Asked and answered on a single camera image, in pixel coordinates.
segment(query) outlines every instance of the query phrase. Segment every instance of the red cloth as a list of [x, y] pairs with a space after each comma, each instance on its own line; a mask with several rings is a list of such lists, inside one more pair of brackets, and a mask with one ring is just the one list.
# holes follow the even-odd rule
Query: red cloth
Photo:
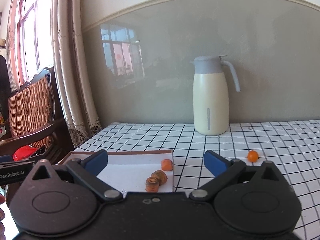
[[14, 159], [15, 162], [21, 161], [25, 158], [30, 157], [37, 150], [39, 150], [39, 148], [34, 148], [29, 145], [26, 145], [26, 146], [23, 146], [23, 147], [19, 148], [18, 150], [16, 150], [14, 155], [12, 155], [12, 158]]

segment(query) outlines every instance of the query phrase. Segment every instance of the white tablecloth with black grid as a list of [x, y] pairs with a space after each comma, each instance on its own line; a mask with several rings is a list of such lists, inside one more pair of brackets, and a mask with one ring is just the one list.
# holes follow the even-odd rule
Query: white tablecloth with black grid
[[[320, 237], [320, 120], [230, 124], [219, 136], [204, 136], [193, 124], [131, 124], [114, 122], [76, 151], [143, 151], [173, 149], [174, 190], [189, 194], [213, 178], [204, 167], [205, 150], [247, 165], [273, 161], [302, 204], [295, 233], [301, 239]], [[260, 158], [248, 162], [248, 150]]]

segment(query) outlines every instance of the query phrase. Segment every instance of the human hand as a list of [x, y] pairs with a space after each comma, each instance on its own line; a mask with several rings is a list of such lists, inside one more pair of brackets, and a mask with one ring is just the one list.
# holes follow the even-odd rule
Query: human hand
[[[0, 195], [0, 204], [5, 202], [5, 197]], [[0, 209], [0, 220], [4, 219], [5, 215], [2, 209]], [[0, 240], [5, 240], [4, 236], [4, 225], [0, 222]]]

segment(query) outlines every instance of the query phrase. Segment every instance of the hat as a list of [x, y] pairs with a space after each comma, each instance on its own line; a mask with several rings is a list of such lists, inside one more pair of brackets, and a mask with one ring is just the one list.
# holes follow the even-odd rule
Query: hat
[[0, 39], [0, 48], [5, 49], [5, 39]]

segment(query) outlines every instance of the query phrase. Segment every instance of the cherry tomato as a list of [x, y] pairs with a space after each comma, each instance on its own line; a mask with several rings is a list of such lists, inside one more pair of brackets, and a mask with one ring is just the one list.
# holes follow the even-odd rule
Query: cherry tomato
[[256, 151], [249, 151], [247, 158], [249, 162], [255, 163], [259, 158], [259, 154]]

